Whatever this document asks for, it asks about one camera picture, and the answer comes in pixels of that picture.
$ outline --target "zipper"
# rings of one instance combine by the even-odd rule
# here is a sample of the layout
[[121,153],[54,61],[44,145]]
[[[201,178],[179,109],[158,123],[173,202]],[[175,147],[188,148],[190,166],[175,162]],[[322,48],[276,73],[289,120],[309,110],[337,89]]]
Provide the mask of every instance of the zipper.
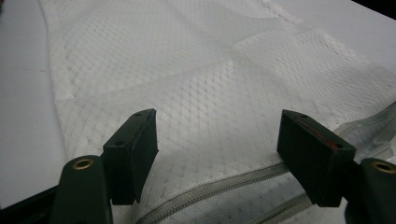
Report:
[[275,207],[271,211],[263,214],[262,216],[252,219],[249,223],[279,223],[292,217],[312,205],[308,196],[303,193],[297,197],[288,200],[285,203]]
[[[383,139],[383,136],[386,136],[387,140],[389,140],[389,137],[391,135],[394,136],[396,134],[394,128],[396,126],[396,103],[388,106],[381,112],[369,118],[345,123],[337,128],[334,133],[336,133],[340,137],[345,138],[361,126],[370,126],[387,119],[393,119],[393,121],[389,125],[390,128],[387,128],[383,133],[381,133],[379,135],[379,138]],[[227,179],[202,185],[201,187],[192,189],[186,193],[176,196],[176,198],[166,203],[161,204],[156,209],[141,217],[137,221],[137,223],[158,223],[194,203],[198,203],[204,199],[213,197],[217,194],[231,189],[237,189],[246,185],[283,175],[288,171],[288,167],[284,163],[280,163],[264,169],[260,169],[258,171],[233,176]],[[278,223],[304,211],[311,205],[312,203],[309,200],[308,196],[303,193],[282,203],[281,205],[263,214],[262,216],[254,218],[253,220],[251,220],[250,223]]]
[[158,223],[194,203],[198,203],[204,199],[231,189],[237,189],[283,175],[288,171],[288,167],[284,163],[280,163],[258,171],[202,185],[201,187],[192,189],[166,203],[161,204],[159,207],[140,218],[137,223]]

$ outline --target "white fabric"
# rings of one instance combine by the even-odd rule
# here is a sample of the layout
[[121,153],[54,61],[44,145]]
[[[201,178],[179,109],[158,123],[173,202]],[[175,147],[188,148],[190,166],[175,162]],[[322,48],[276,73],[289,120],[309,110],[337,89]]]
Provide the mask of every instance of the white fabric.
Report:
[[396,100],[396,78],[271,1],[41,0],[69,159],[157,110],[159,154],[129,215],[280,161],[282,109],[334,130]]

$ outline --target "brass rivet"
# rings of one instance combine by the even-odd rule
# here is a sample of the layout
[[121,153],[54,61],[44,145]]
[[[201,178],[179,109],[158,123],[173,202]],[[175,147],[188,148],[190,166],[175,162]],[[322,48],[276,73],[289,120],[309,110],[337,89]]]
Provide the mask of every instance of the brass rivet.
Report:
[[87,169],[88,167],[90,167],[92,165],[93,165],[93,160],[91,160],[91,159],[83,159],[83,160],[80,160],[80,161],[76,161],[73,164],[73,168],[75,170],[84,170],[84,169]]
[[381,172],[388,174],[396,174],[396,169],[393,166],[390,166],[389,164],[384,163],[382,161],[375,161],[372,163],[372,165],[374,166],[375,169]]

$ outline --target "white surface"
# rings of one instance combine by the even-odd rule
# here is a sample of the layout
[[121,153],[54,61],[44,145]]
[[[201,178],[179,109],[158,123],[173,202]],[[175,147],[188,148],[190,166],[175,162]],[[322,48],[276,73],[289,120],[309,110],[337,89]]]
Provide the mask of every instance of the white surface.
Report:
[[348,0],[275,0],[288,12],[396,73],[396,21]]
[[335,130],[396,101],[394,74],[272,1],[41,4],[69,159],[100,155],[134,112],[158,112],[160,151],[128,222],[150,223],[186,203],[183,193],[280,163],[282,109]]
[[65,164],[53,104],[46,25],[37,1],[0,14],[0,204],[57,185]]
[[[396,73],[395,21],[347,0],[277,1]],[[58,181],[64,164],[37,1],[7,0],[0,16],[0,204]]]

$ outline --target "black clamp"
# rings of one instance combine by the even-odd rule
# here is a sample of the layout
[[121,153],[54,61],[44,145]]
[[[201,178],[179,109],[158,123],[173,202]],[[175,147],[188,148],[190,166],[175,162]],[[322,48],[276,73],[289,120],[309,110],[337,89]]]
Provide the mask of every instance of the black clamp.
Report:
[[277,152],[312,203],[338,207],[348,200],[346,223],[396,223],[396,166],[353,161],[356,148],[307,115],[284,110]]

